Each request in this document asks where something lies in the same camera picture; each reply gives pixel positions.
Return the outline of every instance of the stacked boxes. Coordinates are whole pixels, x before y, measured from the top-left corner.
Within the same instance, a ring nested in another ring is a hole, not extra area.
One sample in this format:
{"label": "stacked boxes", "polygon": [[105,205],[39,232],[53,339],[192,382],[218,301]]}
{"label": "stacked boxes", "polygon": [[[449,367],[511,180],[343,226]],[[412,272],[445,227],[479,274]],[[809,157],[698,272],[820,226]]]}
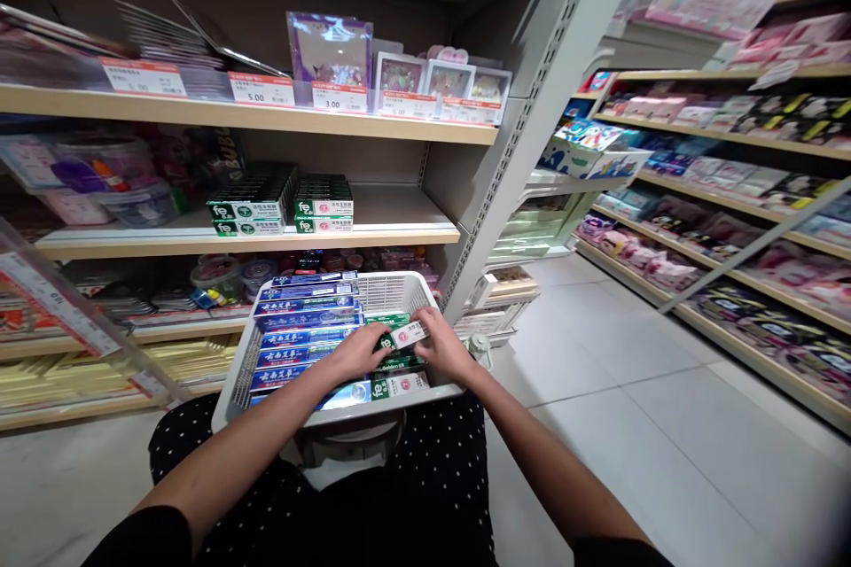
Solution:
{"label": "stacked boxes", "polygon": [[283,234],[298,173],[294,164],[252,165],[239,182],[216,193],[207,208],[219,237]]}
{"label": "stacked boxes", "polygon": [[351,232],[354,225],[355,202],[344,175],[306,175],[293,208],[300,233]]}

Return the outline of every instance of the person's right hand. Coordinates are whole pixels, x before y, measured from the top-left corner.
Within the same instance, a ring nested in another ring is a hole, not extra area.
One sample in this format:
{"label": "person's right hand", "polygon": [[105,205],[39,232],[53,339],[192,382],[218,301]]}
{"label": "person's right hand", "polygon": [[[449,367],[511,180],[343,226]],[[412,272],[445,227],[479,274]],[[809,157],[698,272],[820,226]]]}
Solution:
{"label": "person's right hand", "polygon": [[431,339],[418,341],[414,345],[416,355],[453,381],[468,385],[470,375],[476,371],[479,364],[467,352],[452,327],[446,323],[441,311],[430,306],[421,307],[411,319],[421,321],[431,336]]}

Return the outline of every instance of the purple package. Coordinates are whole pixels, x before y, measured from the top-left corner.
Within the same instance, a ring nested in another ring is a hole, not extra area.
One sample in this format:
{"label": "purple package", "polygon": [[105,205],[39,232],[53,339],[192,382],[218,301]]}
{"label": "purple package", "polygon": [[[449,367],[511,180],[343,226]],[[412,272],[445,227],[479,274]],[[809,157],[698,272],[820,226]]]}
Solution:
{"label": "purple package", "polygon": [[286,28],[294,80],[372,88],[371,22],[287,12]]}

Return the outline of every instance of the person's left hand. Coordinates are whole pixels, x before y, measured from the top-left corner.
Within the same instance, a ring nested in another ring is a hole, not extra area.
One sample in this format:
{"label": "person's left hand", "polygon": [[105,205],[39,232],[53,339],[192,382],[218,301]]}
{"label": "person's left hand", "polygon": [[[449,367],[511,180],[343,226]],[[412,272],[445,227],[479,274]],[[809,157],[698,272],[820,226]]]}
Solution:
{"label": "person's left hand", "polygon": [[320,361],[331,375],[334,386],[372,372],[388,354],[390,348],[373,352],[379,337],[390,332],[385,323],[370,323],[346,337],[337,349]]}

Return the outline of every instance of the polka dot fabric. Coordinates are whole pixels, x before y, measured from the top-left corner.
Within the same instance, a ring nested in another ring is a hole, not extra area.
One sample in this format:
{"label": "polka dot fabric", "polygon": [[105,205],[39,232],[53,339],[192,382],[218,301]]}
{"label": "polka dot fabric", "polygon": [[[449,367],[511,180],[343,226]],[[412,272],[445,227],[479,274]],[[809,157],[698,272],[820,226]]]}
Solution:
{"label": "polka dot fabric", "polygon": [[[201,397],[163,416],[148,446],[154,484],[212,436],[217,400],[217,394]],[[360,510],[352,510],[353,503]],[[405,547],[406,536],[378,532],[391,526],[408,530],[410,542],[420,534],[446,539],[445,547],[429,545],[428,551],[496,564],[488,507],[484,412],[466,392],[409,408],[402,438],[383,468],[358,472],[321,493],[295,466],[276,458],[207,535],[195,564],[282,564],[281,548],[289,558],[283,563],[309,560],[315,547],[328,546],[334,536],[335,550],[361,546],[377,533],[386,548]]]}

